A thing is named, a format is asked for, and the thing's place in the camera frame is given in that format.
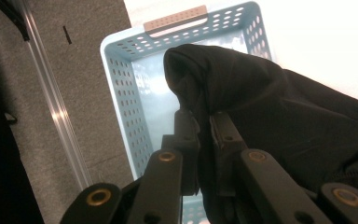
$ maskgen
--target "light blue basket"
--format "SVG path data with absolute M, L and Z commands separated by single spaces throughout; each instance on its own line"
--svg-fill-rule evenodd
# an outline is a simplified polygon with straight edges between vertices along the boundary
M 144 27 L 109 35 L 101 45 L 103 66 L 134 179 L 143 175 L 163 134 L 173 134 L 179 109 L 163 69 L 164 52 L 185 43 L 216 45 L 271 60 L 269 43 L 255 2 L 207 7 L 202 24 L 151 37 Z M 185 197 L 183 223 L 205 220 L 202 197 Z

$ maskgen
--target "basket handle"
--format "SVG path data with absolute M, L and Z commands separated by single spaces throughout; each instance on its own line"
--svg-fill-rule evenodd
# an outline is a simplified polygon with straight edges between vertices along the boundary
M 207 20 L 208 12 L 206 6 L 200 6 L 154 21 L 148 21 L 144 23 L 144 28 L 148 35 L 155 38 L 203 24 Z

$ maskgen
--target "brass screw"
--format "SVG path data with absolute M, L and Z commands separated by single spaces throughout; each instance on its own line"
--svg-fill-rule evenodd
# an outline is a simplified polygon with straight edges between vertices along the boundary
M 252 161 L 261 162 L 266 159 L 266 155 L 261 152 L 250 152 L 249 158 L 251 158 Z
M 348 189 L 333 189 L 336 198 L 346 205 L 358 207 L 358 196 Z
M 87 196 L 87 204 L 91 206 L 99 206 L 109 201 L 112 193 L 109 189 L 96 189 Z
M 173 161 L 175 159 L 175 155 L 171 152 L 163 152 L 158 155 L 158 158 L 161 161 Z

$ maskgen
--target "gray carpet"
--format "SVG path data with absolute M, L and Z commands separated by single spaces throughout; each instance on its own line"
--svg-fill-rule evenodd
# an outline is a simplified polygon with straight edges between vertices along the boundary
M 130 28 L 123 1 L 29 0 L 52 71 L 94 183 L 132 181 L 100 56 L 102 40 Z M 69 44 L 62 27 L 71 38 Z M 0 90 L 46 223 L 59 223 L 79 192 L 20 32 L 0 11 Z

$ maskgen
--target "screw hole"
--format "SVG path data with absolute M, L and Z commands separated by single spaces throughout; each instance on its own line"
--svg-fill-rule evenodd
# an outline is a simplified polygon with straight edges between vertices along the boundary
M 145 224 L 159 224 L 161 216 L 156 212 L 148 212 L 144 216 Z
M 305 212 L 295 212 L 295 218 L 298 222 L 303 223 L 303 224 L 315 223 L 313 218 Z

